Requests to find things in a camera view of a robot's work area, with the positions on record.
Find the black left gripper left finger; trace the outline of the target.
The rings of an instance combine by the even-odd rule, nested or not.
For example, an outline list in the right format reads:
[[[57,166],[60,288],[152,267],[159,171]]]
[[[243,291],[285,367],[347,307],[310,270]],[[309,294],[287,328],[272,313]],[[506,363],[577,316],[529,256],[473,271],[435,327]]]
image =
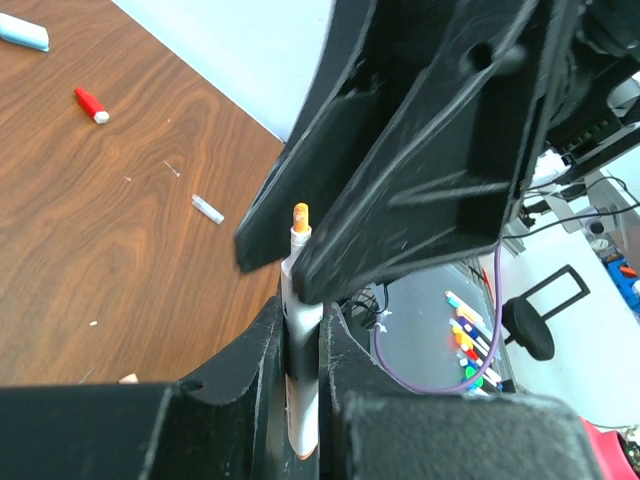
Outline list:
[[[1,392],[5,479],[280,479],[286,462],[281,307],[170,383]]]

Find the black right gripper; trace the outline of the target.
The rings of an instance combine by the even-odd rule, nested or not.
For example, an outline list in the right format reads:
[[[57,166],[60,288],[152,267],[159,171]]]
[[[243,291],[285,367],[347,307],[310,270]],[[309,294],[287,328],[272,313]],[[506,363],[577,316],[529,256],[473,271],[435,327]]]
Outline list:
[[[639,97],[617,97],[639,70],[638,2],[529,1],[519,46],[526,114],[520,184],[532,184],[546,149],[576,179],[638,144]]]

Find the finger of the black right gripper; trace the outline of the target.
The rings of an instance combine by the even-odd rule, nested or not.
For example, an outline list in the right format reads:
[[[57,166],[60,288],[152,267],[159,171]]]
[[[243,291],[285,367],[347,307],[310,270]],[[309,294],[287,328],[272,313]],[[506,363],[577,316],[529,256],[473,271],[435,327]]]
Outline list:
[[[527,2],[450,3],[433,60],[297,260],[301,299],[332,301],[496,245],[522,185]]]
[[[308,204],[320,225],[433,60],[449,20],[447,1],[335,2],[296,123],[234,235],[242,272],[287,256],[295,204]]]

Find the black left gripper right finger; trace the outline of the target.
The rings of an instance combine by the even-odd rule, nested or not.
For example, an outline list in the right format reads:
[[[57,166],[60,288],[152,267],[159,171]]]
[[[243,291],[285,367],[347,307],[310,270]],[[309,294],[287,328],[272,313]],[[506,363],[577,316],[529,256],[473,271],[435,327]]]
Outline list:
[[[320,333],[323,479],[601,479],[583,423],[545,397],[417,395],[351,336],[338,305]]]

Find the white pen with orange tip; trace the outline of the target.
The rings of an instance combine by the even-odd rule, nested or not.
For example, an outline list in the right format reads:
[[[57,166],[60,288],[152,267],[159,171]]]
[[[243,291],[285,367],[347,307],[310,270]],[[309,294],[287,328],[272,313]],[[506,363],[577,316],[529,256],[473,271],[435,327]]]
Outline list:
[[[281,305],[284,316],[284,364],[288,438],[296,456],[305,460],[319,443],[319,326],[322,304],[306,304],[293,291],[292,269],[311,238],[309,207],[293,208],[290,253],[281,262]]]

